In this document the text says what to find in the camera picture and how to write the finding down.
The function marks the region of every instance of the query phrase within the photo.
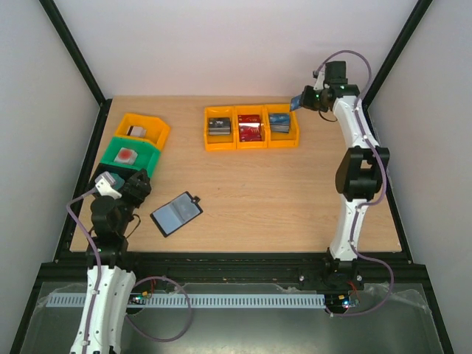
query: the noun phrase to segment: blue card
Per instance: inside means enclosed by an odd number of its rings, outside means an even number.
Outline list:
[[[290,125],[290,115],[288,113],[270,113],[268,120],[271,124]]]
[[[299,94],[298,96],[295,96],[292,98],[292,101],[290,101],[290,112],[295,111],[296,109],[300,108],[300,100],[302,99],[302,95]]]

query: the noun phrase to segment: green bin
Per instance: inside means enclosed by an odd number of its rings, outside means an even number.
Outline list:
[[[134,164],[129,165],[114,162],[115,157],[117,157],[119,149],[121,148],[127,148],[136,151],[138,157],[136,157]],[[160,155],[161,152],[148,142],[114,137],[111,140],[110,145],[106,148],[100,163],[110,164],[112,166],[118,167],[132,168],[133,170],[141,170],[142,168],[145,168],[149,178],[152,178],[154,168],[156,168]]]

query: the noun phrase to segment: wooden tabletop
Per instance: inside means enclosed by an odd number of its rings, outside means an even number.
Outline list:
[[[204,150],[204,107],[288,103],[289,97],[115,97],[95,160],[98,165],[123,115],[156,116],[171,127],[151,180],[152,193],[136,211],[142,223],[128,239],[129,251],[311,252],[326,251],[335,234],[340,197],[334,176],[346,152],[338,123],[316,112],[297,111],[297,148]],[[188,191],[204,213],[168,238],[150,213]],[[80,219],[91,228],[90,203]],[[128,231],[134,228],[131,222]],[[76,228],[72,251],[84,251]],[[360,251],[400,251],[385,200],[367,210]]]

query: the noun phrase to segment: yellow tray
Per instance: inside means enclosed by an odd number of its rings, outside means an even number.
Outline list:
[[[290,130],[288,133],[272,132],[268,115],[272,113],[290,114]],[[257,114],[261,118],[261,142],[240,142],[238,115]],[[242,150],[265,148],[296,148],[299,145],[300,129],[296,120],[296,113],[290,112],[290,105],[225,105],[205,108],[204,141],[207,151]],[[231,120],[230,135],[212,136],[208,134],[209,118],[228,117]]]
[[[126,135],[130,126],[136,125],[146,129],[144,138],[137,138],[135,136]],[[118,129],[115,131],[115,136],[126,139],[138,140],[140,142],[149,142],[157,150],[164,149],[165,142],[170,133],[170,126],[163,122],[158,117],[142,116],[140,114],[126,113],[123,117]]]

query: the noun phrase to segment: white wall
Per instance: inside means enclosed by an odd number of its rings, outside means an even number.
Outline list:
[[[0,353],[52,260],[98,105],[39,1],[0,6]]]
[[[433,1],[371,117],[414,260],[427,265],[456,353],[470,353],[472,2]]]
[[[416,0],[56,0],[105,96],[295,95],[329,54],[380,68]],[[367,81],[360,60],[349,78]]]

